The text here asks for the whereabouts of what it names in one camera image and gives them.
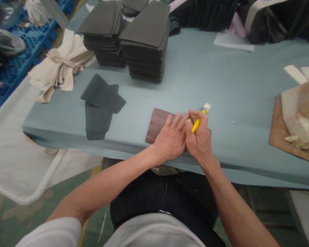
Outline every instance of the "hand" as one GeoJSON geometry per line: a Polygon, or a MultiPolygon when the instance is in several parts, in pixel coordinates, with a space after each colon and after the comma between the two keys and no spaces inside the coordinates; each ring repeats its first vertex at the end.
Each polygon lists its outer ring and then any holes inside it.
{"type": "Polygon", "coordinates": [[[181,121],[179,121],[180,117],[181,112],[178,112],[170,125],[172,115],[169,115],[153,144],[156,153],[162,156],[162,162],[173,160],[185,151],[184,122],[188,119],[189,114],[184,115],[181,121]]]}
{"type": "Polygon", "coordinates": [[[200,124],[198,129],[192,133],[193,124],[190,119],[185,121],[186,148],[189,153],[203,167],[204,164],[212,161],[214,158],[211,143],[211,131],[207,128],[208,116],[201,111],[189,110],[189,114],[195,122],[198,118],[200,124]]]}

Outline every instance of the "green floor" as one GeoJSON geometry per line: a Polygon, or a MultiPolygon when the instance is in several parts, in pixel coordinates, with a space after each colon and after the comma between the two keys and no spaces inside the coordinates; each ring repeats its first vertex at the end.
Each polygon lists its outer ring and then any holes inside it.
{"type": "MultiPolygon", "coordinates": [[[[104,161],[102,169],[107,167],[104,161]]],[[[160,169],[160,174],[171,174],[171,170],[160,169]]],[[[48,190],[34,203],[27,206],[20,206],[8,198],[0,195],[0,247],[15,246],[18,241],[33,229],[44,223],[59,202],[71,192],[75,187],[91,177],[92,170],[88,170],[66,181],[63,181],[48,190]]],[[[236,185],[236,189],[250,205],[247,187],[236,185]]],[[[253,208],[257,212],[262,222],[266,224],[281,224],[279,227],[268,228],[281,246],[306,246],[302,242],[302,234],[298,228],[293,227],[297,219],[293,218],[290,206],[282,190],[270,187],[249,186],[249,191],[253,197],[253,208]]],[[[103,246],[113,233],[111,223],[110,208],[106,206],[96,212],[87,222],[82,246],[103,246]],[[101,241],[98,243],[100,230],[104,215],[106,221],[101,241]]],[[[214,230],[225,241],[227,246],[231,246],[224,231],[221,220],[218,219],[214,230]]]]}

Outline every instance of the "factory floor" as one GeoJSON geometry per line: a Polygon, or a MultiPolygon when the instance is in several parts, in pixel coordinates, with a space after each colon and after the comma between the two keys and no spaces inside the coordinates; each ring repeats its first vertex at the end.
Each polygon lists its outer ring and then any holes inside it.
{"type": "MultiPolygon", "coordinates": [[[[108,159],[103,164],[65,180],[45,191],[34,203],[21,206],[0,195],[0,247],[15,246],[18,241],[33,229],[45,222],[60,201],[78,185],[107,168],[108,159]]],[[[170,167],[158,167],[154,172],[169,175],[177,172],[170,167]]],[[[253,208],[261,221],[281,246],[308,246],[300,228],[293,204],[288,201],[288,192],[271,187],[235,185],[244,200],[253,208]]],[[[220,219],[214,230],[231,246],[220,219]]],[[[103,246],[114,231],[111,223],[110,208],[106,206],[96,212],[85,224],[79,246],[103,246]],[[104,215],[104,231],[98,243],[104,215]]]]}

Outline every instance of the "forearm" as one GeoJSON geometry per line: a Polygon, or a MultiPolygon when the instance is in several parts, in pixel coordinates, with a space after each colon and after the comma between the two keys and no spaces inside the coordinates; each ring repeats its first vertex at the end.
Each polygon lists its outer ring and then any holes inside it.
{"type": "Polygon", "coordinates": [[[129,183],[162,162],[155,154],[154,146],[150,146],[101,171],[67,195],[47,221],[72,216],[83,225],[95,211],[113,201],[129,183]]]}
{"type": "Polygon", "coordinates": [[[279,246],[259,218],[235,190],[215,158],[202,168],[213,190],[224,229],[236,246],[279,246]]]}

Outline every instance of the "pink paper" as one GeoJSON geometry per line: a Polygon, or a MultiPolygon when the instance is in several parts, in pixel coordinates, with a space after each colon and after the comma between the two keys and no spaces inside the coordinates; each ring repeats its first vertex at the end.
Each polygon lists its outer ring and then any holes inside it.
{"type": "Polygon", "coordinates": [[[246,37],[246,29],[237,13],[234,14],[228,31],[233,34],[237,33],[238,37],[240,38],[246,37]]]}
{"type": "Polygon", "coordinates": [[[171,10],[169,11],[172,13],[177,7],[179,7],[181,4],[183,4],[186,0],[175,0],[174,2],[170,3],[171,10]]]}

